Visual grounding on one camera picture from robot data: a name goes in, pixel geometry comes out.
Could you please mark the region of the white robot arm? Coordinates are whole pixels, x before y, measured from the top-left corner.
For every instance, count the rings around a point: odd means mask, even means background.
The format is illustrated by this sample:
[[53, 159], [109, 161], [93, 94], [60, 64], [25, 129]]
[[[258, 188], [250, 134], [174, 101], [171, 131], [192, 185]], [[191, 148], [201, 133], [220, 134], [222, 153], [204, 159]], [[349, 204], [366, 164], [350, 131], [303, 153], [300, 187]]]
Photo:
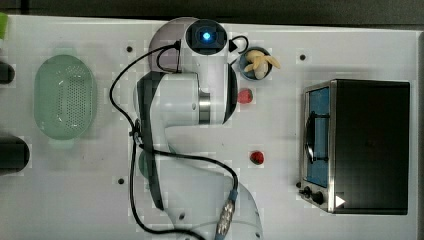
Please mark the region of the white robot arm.
[[153, 36], [150, 70], [134, 90], [134, 141], [156, 208], [182, 240], [263, 240], [251, 193], [222, 161], [176, 152], [167, 129], [223, 125], [237, 102], [228, 55], [235, 47], [214, 20], [179, 18]]

